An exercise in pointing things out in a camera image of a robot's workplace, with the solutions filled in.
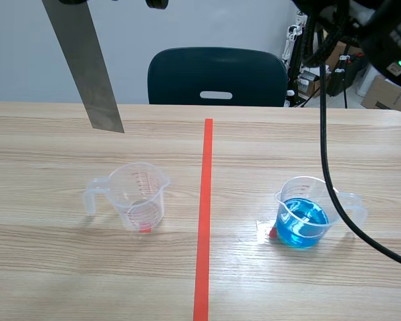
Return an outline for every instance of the black cable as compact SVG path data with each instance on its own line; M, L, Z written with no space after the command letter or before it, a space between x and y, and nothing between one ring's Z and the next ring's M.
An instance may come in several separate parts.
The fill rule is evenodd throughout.
M318 33L318 44L319 46L323 43L323 33L322 31ZM321 96L320 96L320 132L321 132L321 163L322 163L322 172L325 181L325 185L327 187L329 197L336 208L336 211L339 213L343 222L363 241L365 241L368 245L372 246L374 249L377 249L380 253L388 256L390 259L401 263L401 255L391 251L390 249L384 247L382 244L374 241L371 237L365 234L356 224L349 218L348 214L344 211L342 205L339 202L339 199L336 195L336 192L333 189L333 183L331 181L331 177L329 174L328 168L328 159L327 159L327 106L326 106L326 78L325 78L325 60L322 61L319 65L319 81L321 84Z
M348 63L346 62L344 71L343 71L343 97L345 99L345 108L348 109L348 99L346 98L346 68L348 67Z
M303 41L301 42L301 58L307 67L318 67L321 62L326 61L336 47L337 42L344 35L346 25L349 22L349 0L338 1L335 14L336 22L331 27L327 39L313 52L313 38L319 14L313 11L307 18L305 37L303 37Z

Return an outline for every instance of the measuring cup handle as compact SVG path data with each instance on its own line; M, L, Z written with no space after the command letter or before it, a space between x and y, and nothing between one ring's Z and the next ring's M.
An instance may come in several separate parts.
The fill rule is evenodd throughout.
M83 193L86 214L93 215L96 212L95 194L104 194L108 191L108 177L91 180Z
M362 198L353 193L339 193L339 200L345 211L351 211L350 219L356 226L362 228L367 219L368 210L362 204Z

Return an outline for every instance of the measuring cup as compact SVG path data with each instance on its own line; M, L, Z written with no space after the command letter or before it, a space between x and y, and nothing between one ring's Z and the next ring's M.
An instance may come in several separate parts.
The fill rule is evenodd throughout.
M339 193L339 201L351 220L361 227L368 211L360 196ZM340 220L325 182L308 176L288 180L275 195L279 203L276 229L284 243L295 247L315 245Z
M154 165L125 165L108 177L88 183L83 194L86 213L95 214L95 194L105 194L128 229L151 229L163 218L163 189L169 183L168 177Z

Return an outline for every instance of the measuring cup with blue liquid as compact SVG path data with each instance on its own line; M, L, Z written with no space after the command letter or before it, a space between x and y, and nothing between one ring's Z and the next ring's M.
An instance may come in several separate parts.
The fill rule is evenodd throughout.
M368 211L359 195L336 189L339 201L351 220L361 227ZM293 247L311 247L340 221L340 216L328 195L325 182L308 176L288 180L275 195L279 202L277 236Z

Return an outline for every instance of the blue liquid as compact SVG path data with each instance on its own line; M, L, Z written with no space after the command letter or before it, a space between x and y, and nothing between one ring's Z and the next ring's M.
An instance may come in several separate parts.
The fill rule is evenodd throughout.
M308 199L289 199L285 205L304 222L328 224L328 217L323 209ZM276 229L279 238L286 244L294 247L310 247L321 239L328 227L304 224L281 205L278 210Z

